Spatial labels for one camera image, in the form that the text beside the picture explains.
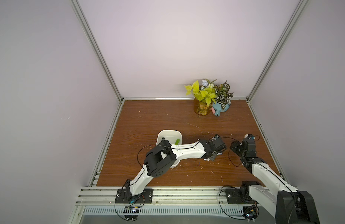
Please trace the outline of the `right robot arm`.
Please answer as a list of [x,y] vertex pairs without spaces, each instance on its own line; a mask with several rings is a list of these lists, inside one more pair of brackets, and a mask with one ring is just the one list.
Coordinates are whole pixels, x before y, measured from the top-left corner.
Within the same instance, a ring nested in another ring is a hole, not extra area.
[[257,156],[253,135],[246,135],[241,142],[233,141],[230,150],[239,156],[242,165],[261,181],[242,182],[242,198],[260,204],[275,218],[277,224],[320,223],[313,196],[290,185]]

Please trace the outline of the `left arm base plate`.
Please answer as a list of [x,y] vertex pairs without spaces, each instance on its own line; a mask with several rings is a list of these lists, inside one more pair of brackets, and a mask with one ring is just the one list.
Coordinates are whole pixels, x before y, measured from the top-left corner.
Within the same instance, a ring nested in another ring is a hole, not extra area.
[[115,203],[135,204],[135,203],[152,203],[153,189],[144,189],[141,194],[133,196],[127,188],[118,189]]

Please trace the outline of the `white storage box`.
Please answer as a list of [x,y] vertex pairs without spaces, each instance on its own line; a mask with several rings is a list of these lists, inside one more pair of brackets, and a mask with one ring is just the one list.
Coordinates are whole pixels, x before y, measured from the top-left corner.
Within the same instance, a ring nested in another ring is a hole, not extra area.
[[157,144],[159,145],[156,156],[161,158],[157,162],[158,171],[163,171],[167,169],[167,165],[171,165],[171,168],[175,168],[180,163],[179,159],[174,160],[173,152],[171,146],[169,148],[163,148],[166,145],[165,142],[160,146],[161,141],[167,140],[170,145],[175,144],[175,141],[180,139],[179,144],[182,143],[182,134],[176,130],[163,130],[158,134]]

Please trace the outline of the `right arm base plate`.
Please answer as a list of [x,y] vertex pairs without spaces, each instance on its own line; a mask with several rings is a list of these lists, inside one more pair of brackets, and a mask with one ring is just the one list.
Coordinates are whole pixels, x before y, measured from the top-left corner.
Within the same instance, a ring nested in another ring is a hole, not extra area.
[[242,197],[240,189],[226,188],[224,192],[228,203],[250,203],[249,200]]

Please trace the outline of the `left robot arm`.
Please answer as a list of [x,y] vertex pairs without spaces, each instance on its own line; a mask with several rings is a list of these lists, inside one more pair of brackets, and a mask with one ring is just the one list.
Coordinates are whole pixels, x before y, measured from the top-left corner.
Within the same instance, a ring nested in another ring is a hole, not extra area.
[[203,159],[213,161],[226,149],[219,135],[210,140],[197,140],[191,144],[176,145],[163,138],[145,157],[141,170],[133,180],[127,180],[123,193],[128,200],[142,194],[144,188],[153,179],[162,176],[181,160]]

